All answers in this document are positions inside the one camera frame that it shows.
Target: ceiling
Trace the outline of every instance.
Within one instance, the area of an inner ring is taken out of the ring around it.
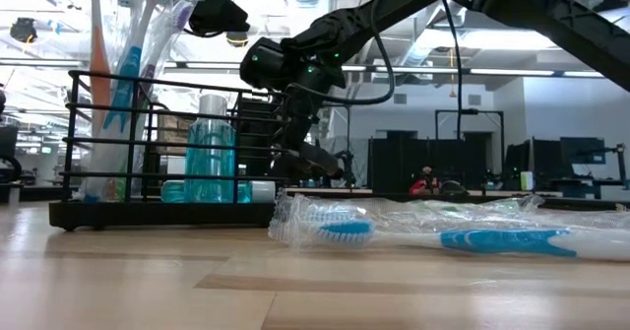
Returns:
[[[323,14],[339,8],[354,7],[368,0],[234,0],[249,14],[252,25],[251,44],[260,36],[280,39],[295,35]],[[579,0],[593,6],[600,0]],[[115,21],[115,0],[102,0],[103,18],[107,24]],[[610,20],[625,29],[630,28],[630,12],[610,15]],[[401,21],[381,33],[388,55],[400,66],[449,67],[453,65],[453,44],[443,10],[433,5]],[[9,30],[18,18],[35,19],[37,39],[24,44],[11,38]],[[545,37],[531,32],[508,29],[482,14],[466,12],[459,20],[458,35],[462,45],[463,64],[470,68],[583,70],[589,69],[571,55],[556,48]],[[73,59],[87,62],[90,57],[90,0],[0,0],[0,57],[19,59]],[[224,35],[197,38],[188,34],[179,37],[170,50],[174,61],[239,62],[248,47],[235,48]],[[379,64],[382,55],[373,42],[351,61],[353,64]],[[64,98],[72,81],[67,69],[25,68],[0,66],[0,83],[7,84],[10,110],[37,112],[28,117],[14,114],[25,124],[63,129],[67,125]],[[171,72],[167,80],[246,87],[237,73],[219,72],[214,75]],[[416,84],[444,84],[450,76],[423,77]],[[502,80],[493,77],[466,77],[468,83],[485,84],[490,90]],[[81,95],[89,99],[83,90]],[[188,99],[172,104],[194,106],[198,93],[180,93]],[[89,134],[90,123],[79,122],[79,134]]]

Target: blue mouthwash bottle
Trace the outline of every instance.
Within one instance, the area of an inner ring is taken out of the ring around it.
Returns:
[[[199,113],[225,115],[227,99],[204,95],[199,99]],[[199,118],[188,130],[188,144],[234,146],[235,130],[221,119]],[[234,176],[234,151],[222,149],[186,149],[186,174]],[[231,203],[233,180],[190,179],[184,182],[184,195],[192,203]]]

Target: robotic arm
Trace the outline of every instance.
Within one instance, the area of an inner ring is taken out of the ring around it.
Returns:
[[[259,89],[290,94],[288,149],[330,174],[329,157],[303,143],[332,86],[344,88],[342,64],[376,33],[438,0],[372,0],[333,11],[280,44],[259,39],[240,66],[240,77]],[[505,25],[534,30],[630,91],[630,34],[574,0],[453,0]]]

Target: table surface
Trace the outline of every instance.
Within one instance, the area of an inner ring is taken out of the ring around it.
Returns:
[[[297,253],[265,230],[63,232],[0,207],[0,329],[628,329],[630,264]]]

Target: cable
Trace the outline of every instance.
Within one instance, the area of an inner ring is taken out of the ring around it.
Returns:
[[[391,99],[392,96],[394,95],[394,89],[396,86],[395,81],[394,81],[394,69],[392,68],[392,63],[390,62],[389,55],[387,54],[387,50],[385,50],[385,45],[383,45],[383,40],[381,40],[381,35],[379,34],[378,29],[376,28],[376,23],[374,20],[376,18],[376,9],[378,8],[379,1],[380,0],[374,0],[374,3],[372,4],[372,9],[370,12],[370,28],[374,32],[374,40],[376,41],[376,45],[378,46],[378,49],[381,52],[381,55],[383,56],[383,61],[385,62],[385,67],[387,68],[387,75],[389,76],[389,86],[390,86],[387,94],[383,95],[380,98],[374,98],[374,99],[342,99],[342,98],[331,97],[328,94],[320,93],[318,91],[306,88],[302,85],[295,84],[295,83],[289,84],[286,88],[287,89],[297,88],[312,96],[322,98],[323,100],[326,100],[328,102],[341,103],[341,104],[369,105],[369,104],[383,103]]]
[[[457,31],[455,30],[455,24],[453,23],[453,15],[449,8],[449,2],[442,0],[444,4],[444,12],[446,12],[446,20],[451,28],[451,34],[453,35],[453,41],[455,42],[455,56],[457,58],[457,146],[462,150],[462,55],[460,53],[460,44],[457,40]]]

